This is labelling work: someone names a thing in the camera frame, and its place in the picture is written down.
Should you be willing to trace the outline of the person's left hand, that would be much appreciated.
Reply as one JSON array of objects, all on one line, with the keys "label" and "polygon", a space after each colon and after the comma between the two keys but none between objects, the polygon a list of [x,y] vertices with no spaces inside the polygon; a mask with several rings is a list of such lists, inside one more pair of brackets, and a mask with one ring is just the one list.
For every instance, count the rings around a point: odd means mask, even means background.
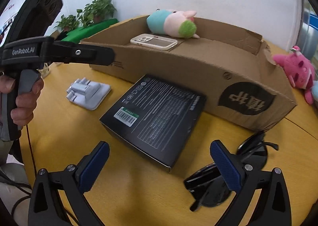
[{"label": "person's left hand", "polygon": [[[14,86],[15,80],[13,78],[1,75],[1,98],[4,94],[10,93]],[[40,78],[33,84],[30,92],[17,96],[17,107],[11,111],[11,118],[16,125],[24,127],[33,119],[33,111],[37,106],[37,100],[43,88],[44,81]]]}]

